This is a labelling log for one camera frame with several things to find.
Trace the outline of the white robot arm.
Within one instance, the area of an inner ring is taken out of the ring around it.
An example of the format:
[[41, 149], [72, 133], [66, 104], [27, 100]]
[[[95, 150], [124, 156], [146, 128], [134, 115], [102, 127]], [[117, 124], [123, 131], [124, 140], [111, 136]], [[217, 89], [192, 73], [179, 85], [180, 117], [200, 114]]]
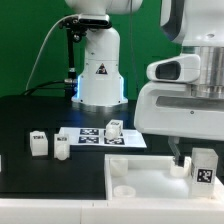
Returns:
[[[65, 0], [72, 24], [87, 33], [84, 70], [72, 101], [91, 108], [125, 104], [118, 72], [119, 35], [111, 14], [138, 10], [143, 0]], [[134, 116], [144, 134], [224, 141], [224, 0], [162, 0], [160, 27], [181, 53], [147, 67]]]

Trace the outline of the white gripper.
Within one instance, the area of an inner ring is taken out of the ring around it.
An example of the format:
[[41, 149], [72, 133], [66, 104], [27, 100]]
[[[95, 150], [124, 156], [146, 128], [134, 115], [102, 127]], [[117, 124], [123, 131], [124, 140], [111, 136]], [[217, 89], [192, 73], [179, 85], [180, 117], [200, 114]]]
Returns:
[[149, 82], [139, 93], [134, 126], [141, 133], [169, 136], [174, 163], [183, 167], [179, 137], [224, 140], [224, 100], [192, 97], [186, 84]]

